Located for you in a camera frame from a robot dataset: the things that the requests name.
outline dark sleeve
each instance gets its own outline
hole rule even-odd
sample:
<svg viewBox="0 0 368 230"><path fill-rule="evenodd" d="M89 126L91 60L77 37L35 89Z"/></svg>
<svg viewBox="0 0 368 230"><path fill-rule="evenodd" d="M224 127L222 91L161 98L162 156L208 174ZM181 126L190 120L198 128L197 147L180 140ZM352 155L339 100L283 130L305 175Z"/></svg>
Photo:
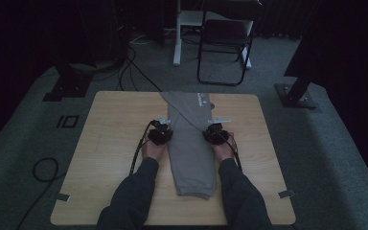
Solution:
<svg viewBox="0 0 368 230"><path fill-rule="evenodd" d="M97 229L130 230L143 226L148 218L158 167L156 160L143 159L137 172L122 181L110 205L102 210Z"/></svg>
<svg viewBox="0 0 368 230"><path fill-rule="evenodd" d="M261 193L233 159L220 163L222 202L229 229L273 229Z"/></svg>

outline black tripod base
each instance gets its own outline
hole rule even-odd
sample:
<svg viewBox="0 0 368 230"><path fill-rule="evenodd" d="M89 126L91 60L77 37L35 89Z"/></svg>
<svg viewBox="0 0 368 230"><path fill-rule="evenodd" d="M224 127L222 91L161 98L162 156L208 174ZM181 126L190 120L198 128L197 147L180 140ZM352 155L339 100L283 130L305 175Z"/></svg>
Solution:
<svg viewBox="0 0 368 230"><path fill-rule="evenodd" d="M58 78L52 92L46 93L43 102L60 102L62 98L83 98L92 80L92 75L75 75L72 84L61 76Z"/></svg>
<svg viewBox="0 0 368 230"><path fill-rule="evenodd" d="M280 97L283 107L307 108L311 112L321 112L318 103L312 101L311 95L308 91L299 100L291 100L288 96L292 84L274 84L277 94Z"/></svg>

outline wooden table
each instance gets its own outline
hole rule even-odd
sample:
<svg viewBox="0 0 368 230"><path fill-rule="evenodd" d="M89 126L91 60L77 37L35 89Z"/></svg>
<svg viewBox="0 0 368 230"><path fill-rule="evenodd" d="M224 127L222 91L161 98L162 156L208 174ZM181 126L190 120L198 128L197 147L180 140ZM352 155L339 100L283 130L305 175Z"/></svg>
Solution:
<svg viewBox="0 0 368 230"><path fill-rule="evenodd" d="M254 95L210 94L213 118L233 131L243 173L264 197L273 224L292 224L295 215L279 163L271 143L259 100ZM57 225L96 224L98 216L121 181L128 176L137 143L149 121L168 118L167 103L158 93L99 92L92 104L51 221ZM138 157L136 169L140 165ZM220 181L209 200L178 196L169 155L160 162L156 187L146 225L224 225Z"/></svg>

